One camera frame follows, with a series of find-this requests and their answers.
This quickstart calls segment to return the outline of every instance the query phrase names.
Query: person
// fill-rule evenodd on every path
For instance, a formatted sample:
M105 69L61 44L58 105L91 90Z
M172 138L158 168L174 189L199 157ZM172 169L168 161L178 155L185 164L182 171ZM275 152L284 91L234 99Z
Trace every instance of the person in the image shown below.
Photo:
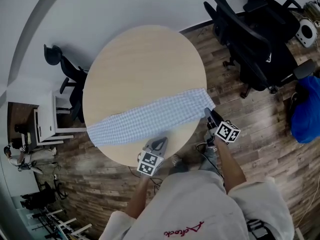
M8 158L8 161L13 166L20 166L22 163L24 164L31 164L34 161L38 160L50 160L55 158L55 155L57 154L57 149L41 149L39 151L36 151L32 154L26 154L26 146L20 147L20 155L12 155L10 146L4 147L4 153L6 157Z
M320 79L300 79L295 90L289 108L291 133L299 143L309 143L320 136Z
M214 144L224 185L212 166L217 161L213 149L206 147L204 153L212 164L205 160L199 170L189 171L174 155L174 167L151 202L146 206L150 178L141 175L125 210L111 214L99 239L246 240L257 235L249 232L248 223L258 220L265 226L261 230L274 237L268 239L292 240L293 221L274 179L247 181L226 143L216 137Z

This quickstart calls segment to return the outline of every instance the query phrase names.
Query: gingham towel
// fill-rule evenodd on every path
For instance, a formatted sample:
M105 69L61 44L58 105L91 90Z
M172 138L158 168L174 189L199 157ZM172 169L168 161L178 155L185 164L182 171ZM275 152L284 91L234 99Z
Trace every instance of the gingham towel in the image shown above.
M203 118L204 109L214 107L204 88L191 89L111 115L87 127L87 133L96 147L132 143Z

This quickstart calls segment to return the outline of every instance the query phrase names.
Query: black office chair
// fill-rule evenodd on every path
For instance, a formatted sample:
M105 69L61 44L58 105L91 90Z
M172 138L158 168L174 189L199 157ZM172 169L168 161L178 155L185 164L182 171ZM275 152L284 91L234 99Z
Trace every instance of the black office chair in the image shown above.
M213 20L213 34L230 51L230 61L225 61L224 66L234 66L234 61L240 64L240 80L248 84L242 98L248 96L250 88L257 91L268 88L276 93L277 87L314 71L315 64L311 59L298 66L286 44L268 27L262 24L249 27L226 0L215 2L216 11L207 2L204 7Z
M71 117L72 120L79 118L81 123L85 122L83 107L82 107L82 98L83 98L83 89L85 86L87 74L81 67L76 69L72 63L63 55L62 50L54 45L52 48L48 48L44 44L44 58L46 62L50 65L57 65L60 63L63 73L67 76L63 81L60 94L62 94L66 87L74 87L69 101L71 104Z
M295 36L300 28L297 18L288 10L294 4L298 9L301 6L295 0L286 0L281 5L275 0L248 0L243 9L256 22L269 26L279 38L285 42Z

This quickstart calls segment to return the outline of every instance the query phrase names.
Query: white speaker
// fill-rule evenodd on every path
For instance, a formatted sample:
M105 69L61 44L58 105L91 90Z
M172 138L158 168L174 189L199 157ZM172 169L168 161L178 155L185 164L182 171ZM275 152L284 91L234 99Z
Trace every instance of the white speaker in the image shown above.
M318 31L311 20L303 18L300 20L300 28L295 37L304 47L310 47L316 41Z

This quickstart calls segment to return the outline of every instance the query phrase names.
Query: light wood tabletop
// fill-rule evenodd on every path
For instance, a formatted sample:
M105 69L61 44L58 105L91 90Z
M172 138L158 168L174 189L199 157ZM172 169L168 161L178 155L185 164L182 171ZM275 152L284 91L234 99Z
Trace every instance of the light wood tabletop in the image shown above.
M93 62L83 89L85 124L88 127L194 88L207 89L207 79L191 42L164 26L135 27L109 42ZM168 132L166 159L183 147L198 123L186 123ZM98 148L119 164L136 167L138 154L149 139Z

